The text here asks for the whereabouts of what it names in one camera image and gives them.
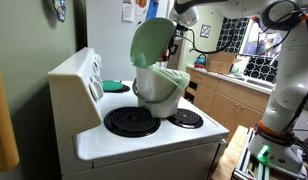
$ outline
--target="kitchen cabinet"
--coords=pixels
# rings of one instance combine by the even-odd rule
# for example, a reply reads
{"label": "kitchen cabinet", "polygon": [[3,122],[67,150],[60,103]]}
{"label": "kitchen cabinet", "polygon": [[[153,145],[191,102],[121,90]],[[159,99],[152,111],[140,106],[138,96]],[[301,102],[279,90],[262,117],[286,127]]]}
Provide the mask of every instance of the kitchen cabinet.
{"label": "kitchen cabinet", "polygon": [[263,116],[262,113],[219,93],[215,93],[209,115],[230,131],[226,139],[228,142],[239,125],[254,127]]}
{"label": "kitchen cabinet", "polygon": [[269,95],[187,68],[191,75],[185,99],[226,127],[231,140],[239,125],[254,127],[262,119]]}

